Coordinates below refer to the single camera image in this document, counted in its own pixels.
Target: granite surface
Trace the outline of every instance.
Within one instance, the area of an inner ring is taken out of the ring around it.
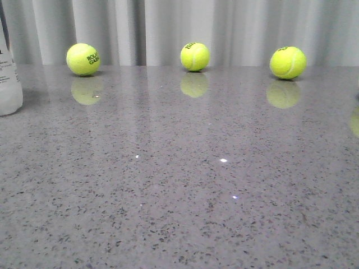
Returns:
[[[1,269],[359,268],[359,68],[19,74]]]

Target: glossy surface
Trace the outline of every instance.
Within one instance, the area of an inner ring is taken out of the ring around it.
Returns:
[[[358,268],[359,68],[19,74],[0,268]]]

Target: tennis ball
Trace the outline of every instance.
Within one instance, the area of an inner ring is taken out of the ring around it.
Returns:
[[[89,76],[97,71],[101,61],[94,47],[77,43],[68,49],[66,63],[73,73],[79,76]]]
[[[201,97],[207,89],[208,80],[202,73],[186,73],[181,80],[181,91],[192,98]]]
[[[71,94],[81,105],[96,104],[102,91],[103,83],[99,77],[75,77],[71,85]]]
[[[209,50],[201,43],[188,43],[181,50],[181,63],[189,71],[202,70],[207,66],[209,59]]]
[[[359,138],[359,106],[353,110],[349,125],[353,134]]]
[[[276,108],[291,108],[301,97],[301,89],[293,81],[276,80],[266,92],[267,101]]]
[[[296,47],[278,49],[270,59],[272,73],[285,80],[299,76],[307,65],[305,54]]]

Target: white curtain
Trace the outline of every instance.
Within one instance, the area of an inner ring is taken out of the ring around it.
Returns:
[[[359,66],[359,0],[2,0],[17,63],[64,64],[74,43],[103,64],[180,65],[199,41],[211,66],[263,66],[293,45],[308,64]]]

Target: gray speckled countertop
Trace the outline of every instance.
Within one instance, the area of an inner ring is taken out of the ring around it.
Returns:
[[[0,268],[359,268],[359,68],[19,66]]]

